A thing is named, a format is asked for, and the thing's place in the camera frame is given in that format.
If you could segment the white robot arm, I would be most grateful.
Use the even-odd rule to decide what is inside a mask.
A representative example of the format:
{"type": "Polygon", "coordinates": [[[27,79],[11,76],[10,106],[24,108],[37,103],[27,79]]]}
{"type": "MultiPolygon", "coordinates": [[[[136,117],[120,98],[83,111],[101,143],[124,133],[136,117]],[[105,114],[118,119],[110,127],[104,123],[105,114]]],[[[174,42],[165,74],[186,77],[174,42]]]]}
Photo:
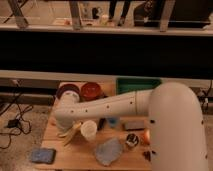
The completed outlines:
{"type": "Polygon", "coordinates": [[[202,109],[196,94],[182,83],[162,83],[151,90],[90,102],[82,102],[69,89],[62,93],[53,115],[63,132],[80,119],[146,116],[152,171],[209,171],[202,109]]]}

